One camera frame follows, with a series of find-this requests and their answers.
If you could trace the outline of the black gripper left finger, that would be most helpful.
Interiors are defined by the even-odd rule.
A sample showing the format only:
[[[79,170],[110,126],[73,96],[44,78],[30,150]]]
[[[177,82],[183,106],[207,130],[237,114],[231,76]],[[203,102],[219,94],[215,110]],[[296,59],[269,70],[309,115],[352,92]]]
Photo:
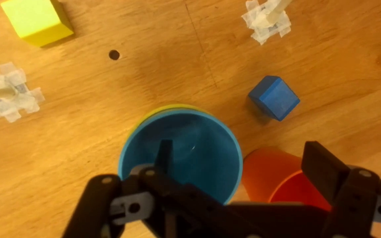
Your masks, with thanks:
[[[263,238],[253,224],[191,186],[171,178],[174,142],[163,141],[154,166],[138,166],[122,182],[93,178],[63,238],[121,238],[126,225],[142,221],[157,238]]]

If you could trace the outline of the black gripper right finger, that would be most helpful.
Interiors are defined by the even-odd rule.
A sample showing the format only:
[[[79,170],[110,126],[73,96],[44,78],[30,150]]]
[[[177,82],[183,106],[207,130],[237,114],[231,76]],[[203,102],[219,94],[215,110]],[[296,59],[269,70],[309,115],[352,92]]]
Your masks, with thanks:
[[[322,238],[371,238],[381,224],[381,178],[347,166],[319,142],[305,146],[302,171],[331,205]]]

